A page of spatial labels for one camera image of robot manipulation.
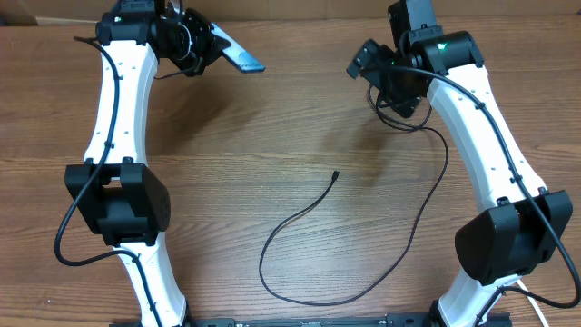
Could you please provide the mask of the blue Galaxy smartphone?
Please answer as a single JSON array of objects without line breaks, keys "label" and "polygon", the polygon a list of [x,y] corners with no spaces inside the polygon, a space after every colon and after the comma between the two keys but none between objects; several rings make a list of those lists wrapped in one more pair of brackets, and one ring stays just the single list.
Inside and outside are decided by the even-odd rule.
[{"label": "blue Galaxy smartphone", "polygon": [[217,24],[212,23],[212,34],[215,36],[221,55],[243,74],[262,73],[266,67],[231,38]]}]

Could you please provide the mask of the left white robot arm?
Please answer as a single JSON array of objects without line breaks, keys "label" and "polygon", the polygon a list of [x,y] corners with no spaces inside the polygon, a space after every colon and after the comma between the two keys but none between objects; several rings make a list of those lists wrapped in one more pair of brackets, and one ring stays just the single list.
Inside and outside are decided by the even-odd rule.
[{"label": "left white robot arm", "polygon": [[243,73],[264,66],[217,24],[180,1],[120,1],[88,41],[102,58],[102,84],[92,139],[64,183],[107,255],[118,257],[131,280],[142,326],[191,326],[166,247],[171,219],[167,188],[146,157],[148,103],[159,63],[194,77],[219,58]]}]

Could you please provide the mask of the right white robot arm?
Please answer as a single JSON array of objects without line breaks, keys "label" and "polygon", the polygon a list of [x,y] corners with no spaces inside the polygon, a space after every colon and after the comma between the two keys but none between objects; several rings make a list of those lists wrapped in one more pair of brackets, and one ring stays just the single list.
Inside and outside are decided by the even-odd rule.
[{"label": "right white robot arm", "polygon": [[406,128],[419,103],[428,101],[458,148],[478,208],[455,236],[458,276],[414,323],[508,326],[509,316],[492,308],[565,250],[561,235],[573,205],[566,192],[547,189],[519,150],[471,34],[445,33],[427,0],[398,1],[388,16],[393,45],[366,42],[348,74],[369,82],[374,111],[393,127]]}]

